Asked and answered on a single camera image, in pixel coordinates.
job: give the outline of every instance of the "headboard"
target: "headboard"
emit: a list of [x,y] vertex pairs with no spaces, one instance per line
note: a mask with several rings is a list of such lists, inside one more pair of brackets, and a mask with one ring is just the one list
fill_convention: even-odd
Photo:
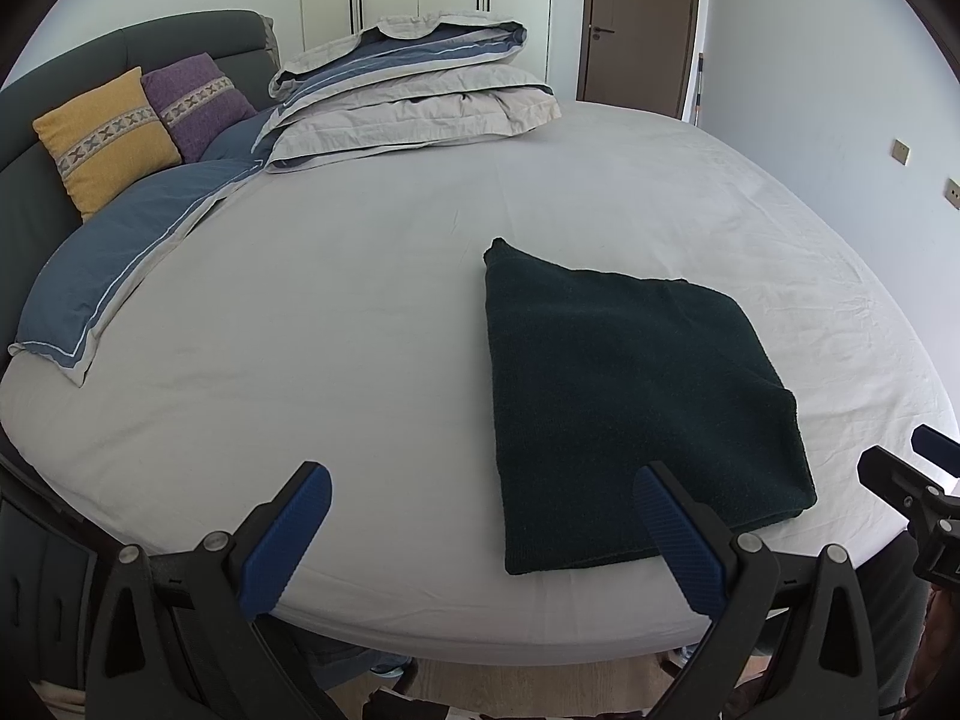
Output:
[[116,30],[51,59],[0,91],[0,376],[40,269],[80,226],[32,121],[134,67],[144,73],[206,52],[253,107],[272,104],[277,71],[265,20],[248,10],[168,16]]

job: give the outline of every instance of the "wall outlet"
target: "wall outlet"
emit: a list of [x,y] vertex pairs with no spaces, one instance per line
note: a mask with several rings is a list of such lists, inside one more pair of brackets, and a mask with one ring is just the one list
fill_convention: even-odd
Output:
[[960,210],[960,184],[952,178],[947,179],[947,191],[944,192],[953,207]]
[[890,156],[901,165],[906,165],[910,159],[910,146],[907,146],[903,141],[894,141],[894,148],[890,149]]

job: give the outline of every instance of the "dark green fabric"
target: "dark green fabric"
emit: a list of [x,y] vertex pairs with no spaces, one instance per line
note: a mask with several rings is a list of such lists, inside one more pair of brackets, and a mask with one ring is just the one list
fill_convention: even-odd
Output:
[[797,403],[731,298],[502,239],[485,261],[509,573],[655,555],[632,505],[654,460],[733,531],[816,502]]
[[32,121],[131,68],[150,73],[203,52],[253,107],[275,103],[267,88],[277,66],[264,20],[248,10],[184,13],[127,26],[51,59],[0,91],[0,374],[34,279],[80,226]]

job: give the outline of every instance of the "white bed sheet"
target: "white bed sheet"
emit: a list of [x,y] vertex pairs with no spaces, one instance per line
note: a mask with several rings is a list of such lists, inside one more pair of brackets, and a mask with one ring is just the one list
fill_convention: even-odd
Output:
[[570,268],[735,298],[799,404],[819,493],[776,549],[856,563],[904,526],[856,480],[947,394],[875,276],[758,167],[673,119],[587,103],[509,141],[261,175],[148,276],[81,389],[17,355],[13,443],[83,514],[150,550],[232,529],[299,462],[334,480],[277,613],[343,640],[480,664],[600,661],[693,642],[658,557],[503,569],[482,255],[497,236]]

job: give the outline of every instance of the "dark green sweater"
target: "dark green sweater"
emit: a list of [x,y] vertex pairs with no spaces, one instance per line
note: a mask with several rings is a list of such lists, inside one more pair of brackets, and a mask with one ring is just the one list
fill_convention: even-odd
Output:
[[797,402],[731,298],[499,238],[485,261],[509,573],[655,555],[632,504],[653,460],[736,532],[816,502]]

